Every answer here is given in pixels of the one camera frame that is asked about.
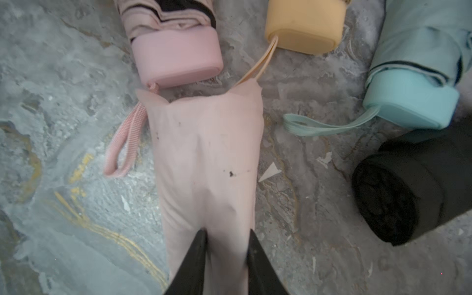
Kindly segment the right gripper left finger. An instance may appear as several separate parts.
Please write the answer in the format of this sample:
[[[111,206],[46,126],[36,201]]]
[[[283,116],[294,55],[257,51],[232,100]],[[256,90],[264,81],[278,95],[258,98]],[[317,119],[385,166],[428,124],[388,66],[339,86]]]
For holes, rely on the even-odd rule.
[[[164,295],[203,295],[207,255],[207,231],[198,231],[182,264]]]

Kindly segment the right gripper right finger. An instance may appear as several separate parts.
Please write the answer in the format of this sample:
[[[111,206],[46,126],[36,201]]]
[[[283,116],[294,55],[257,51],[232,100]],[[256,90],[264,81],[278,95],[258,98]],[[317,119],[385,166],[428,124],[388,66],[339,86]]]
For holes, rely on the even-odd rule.
[[[249,295],[289,295],[265,254],[254,230],[247,253]]]

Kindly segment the black umbrella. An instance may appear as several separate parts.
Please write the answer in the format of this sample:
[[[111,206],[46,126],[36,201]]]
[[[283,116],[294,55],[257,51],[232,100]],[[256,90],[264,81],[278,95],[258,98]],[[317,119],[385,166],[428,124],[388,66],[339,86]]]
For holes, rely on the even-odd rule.
[[[386,141],[352,176],[356,205],[382,241],[404,245],[472,208],[472,119]]]

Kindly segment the beige umbrella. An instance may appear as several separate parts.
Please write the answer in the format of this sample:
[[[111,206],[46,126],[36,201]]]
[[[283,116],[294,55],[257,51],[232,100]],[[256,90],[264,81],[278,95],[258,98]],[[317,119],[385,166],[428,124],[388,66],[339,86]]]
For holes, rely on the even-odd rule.
[[[307,55],[325,54],[337,48],[349,4],[342,0],[269,1],[264,34],[269,46],[237,84],[259,79],[277,48]]]

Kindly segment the pink umbrella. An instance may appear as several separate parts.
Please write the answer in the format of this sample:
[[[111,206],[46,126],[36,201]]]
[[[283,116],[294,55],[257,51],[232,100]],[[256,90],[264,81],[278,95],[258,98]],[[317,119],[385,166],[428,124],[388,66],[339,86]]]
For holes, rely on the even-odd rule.
[[[212,1],[115,1],[141,83],[151,93],[223,69]]]
[[[136,95],[152,135],[170,275],[177,274],[197,231],[205,229],[205,294],[247,294],[264,131],[258,81],[249,79],[222,95],[174,102],[145,90]]]

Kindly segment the mint green umbrella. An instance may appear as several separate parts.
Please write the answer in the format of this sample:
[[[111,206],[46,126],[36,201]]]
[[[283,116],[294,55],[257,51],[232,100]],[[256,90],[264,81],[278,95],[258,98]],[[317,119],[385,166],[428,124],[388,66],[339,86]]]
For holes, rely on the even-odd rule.
[[[407,129],[446,128],[456,110],[456,85],[472,66],[470,1],[387,1],[365,83],[364,113],[346,125],[285,114],[287,131],[323,136],[380,117]]]

